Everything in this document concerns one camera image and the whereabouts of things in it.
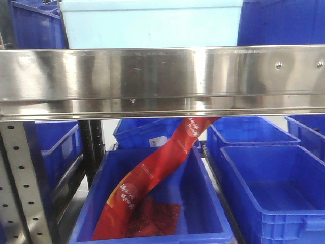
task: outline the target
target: perforated metal post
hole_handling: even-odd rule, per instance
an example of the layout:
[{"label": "perforated metal post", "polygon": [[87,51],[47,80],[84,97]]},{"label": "perforated metal post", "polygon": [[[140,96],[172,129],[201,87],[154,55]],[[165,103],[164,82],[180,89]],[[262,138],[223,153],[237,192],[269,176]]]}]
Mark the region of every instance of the perforated metal post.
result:
[{"label": "perforated metal post", "polygon": [[0,132],[33,244],[60,243],[34,122],[3,122]]},{"label": "perforated metal post", "polygon": [[0,224],[7,243],[31,243],[20,200],[7,165],[7,156],[0,136]]}]

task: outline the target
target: red snack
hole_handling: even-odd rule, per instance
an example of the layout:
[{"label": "red snack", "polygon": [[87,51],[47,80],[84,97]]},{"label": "red snack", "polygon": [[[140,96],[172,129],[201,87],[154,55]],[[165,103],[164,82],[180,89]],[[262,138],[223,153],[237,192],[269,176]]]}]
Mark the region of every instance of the red snack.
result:
[{"label": "red snack", "polygon": [[134,208],[187,158],[199,135],[219,118],[185,118],[171,139],[138,164],[109,196],[92,240],[124,238]]},{"label": "red snack", "polygon": [[161,231],[161,235],[174,235],[177,229],[181,205],[158,203],[155,206],[154,222]]},{"label": "red snack", "polygon": [[181,206],[172,203],[154,203],[145,197],[134,210],[125,237],[174,235]]}]

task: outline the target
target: stainless steel shelf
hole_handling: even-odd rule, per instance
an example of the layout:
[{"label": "stainless steel shelf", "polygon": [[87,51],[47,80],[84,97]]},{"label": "stainless steel shelf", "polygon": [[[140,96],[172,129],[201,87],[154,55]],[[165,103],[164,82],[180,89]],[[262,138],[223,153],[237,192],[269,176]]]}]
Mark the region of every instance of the stainless steel shelf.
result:
[{"label": "stainless steel shelf", "polygon": [[0,51],[0,120],[325,112],[325,45]]}]

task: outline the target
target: reflective metal surface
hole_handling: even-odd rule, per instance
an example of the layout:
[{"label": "reflective metal surface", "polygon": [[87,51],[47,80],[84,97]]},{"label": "reflective metal surface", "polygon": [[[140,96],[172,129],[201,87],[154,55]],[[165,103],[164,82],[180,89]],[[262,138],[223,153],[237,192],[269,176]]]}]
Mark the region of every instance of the reflective metal surface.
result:
[{"label": "reflective metal surface", "polygon": [[325,112],[323,62],[325,45],[5,50],[0,119]]},{"label": "reflective metal surface", "polygon": [[59,244],[59,232],[33,122],[0,123],[6,154],[33,244]]}]

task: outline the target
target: storage rack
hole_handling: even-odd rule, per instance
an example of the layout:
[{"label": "storage rack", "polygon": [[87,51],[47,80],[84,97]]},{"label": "storage rack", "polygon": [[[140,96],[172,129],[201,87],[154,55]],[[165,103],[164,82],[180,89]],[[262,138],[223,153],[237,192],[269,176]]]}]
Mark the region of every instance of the storage rack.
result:
[{"label": "storage rack", "polygon": [[[62,214],[102,158],[98,119],[324,113],[324,65],[325,45],[1,51],[0,219],[10,243],[61,243]],[[31,121],[62,119],[80,121],[85,150],[53,193]]]}]

